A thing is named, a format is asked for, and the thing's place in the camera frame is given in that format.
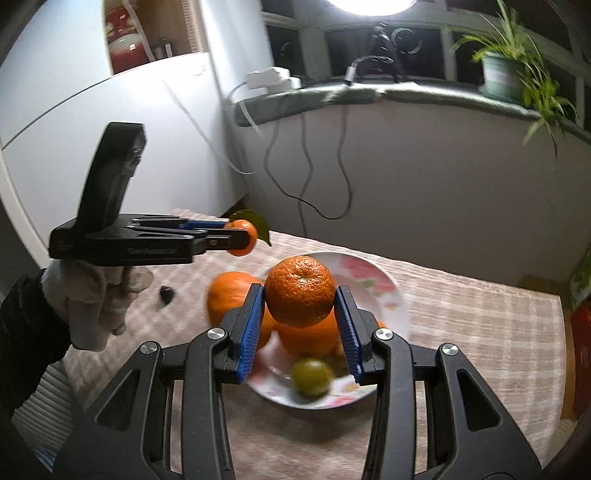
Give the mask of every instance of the cabinet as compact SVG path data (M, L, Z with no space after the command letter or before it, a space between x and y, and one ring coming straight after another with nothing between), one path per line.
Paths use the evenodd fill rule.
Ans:
M245 194L167 92L165 81L225 155L222 104L209 54L156 61L111 77L57 106L4 149L8 174L38 236L76 216L86 173L108 122L145 124L147 145L123 212L174 208L221 215Z
M0 67L0 144L111 76L102 0L49 0Z

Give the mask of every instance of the lamp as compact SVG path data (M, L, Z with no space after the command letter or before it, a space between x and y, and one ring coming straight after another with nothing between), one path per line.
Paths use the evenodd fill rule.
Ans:
M387 17L408 10L417 0L329 0L329 2L356 15Z

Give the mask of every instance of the plant pot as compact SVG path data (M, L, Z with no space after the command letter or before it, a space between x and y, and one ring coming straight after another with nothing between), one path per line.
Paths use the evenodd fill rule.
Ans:
M523 104L523 62L489 53L482 59L482 67L484 85L480 91L485 96L502 102Z

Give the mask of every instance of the green lime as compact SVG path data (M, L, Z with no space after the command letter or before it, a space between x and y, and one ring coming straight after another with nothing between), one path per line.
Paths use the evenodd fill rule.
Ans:
M306 397L319 397L327 393L334 377L332 369L316 358L303 358L291 369L294 388Z

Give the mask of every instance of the window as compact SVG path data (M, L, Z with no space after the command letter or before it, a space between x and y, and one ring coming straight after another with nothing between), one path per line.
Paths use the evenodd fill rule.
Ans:
M526 28L572 51L569 31L550 4L541 0L505 0L505 3L519 12L521 23ZM447 0L447 6L494 17L498 10L495 0Z
M546 67L552 75L552 78L560 84L560 89L558 90L558 94L560 96L566 97L569 99L572 104L576 107L577 105L577 82L576 79L568 72L565 72L560 67L546 61ZM566 109L566 116L569 120L576 122L576 116L573 113L572 108Z
M461 32L453 32L453 41L457 42L462 37ZM470 83L471 85L482 85L484 74L482 65L472 61L474 52L482 48L477 42L469 42L462 45L456 52L457 81Z
M305 76L301 54L300 33L297 30L267 26L271 52L276 67L288 69L293 76Z
M388 36L398 28L389 26L386 28ZM415 28L422 42L420 50L415 54L401 54L402 65L407 75L424 78L445 79L443 64L443 48L441 46L441 34L436 28ZM333 76L343 76L351 63L364 55L370 54L373 29L371 27L352 28L348 30L336 30L326 33L326 41L329 48L330 64ZM359 67L359 74L378 74L391 76L389 70L383 64L367 62Z
M262 10L269 14L295 18L291 0L261 0Z

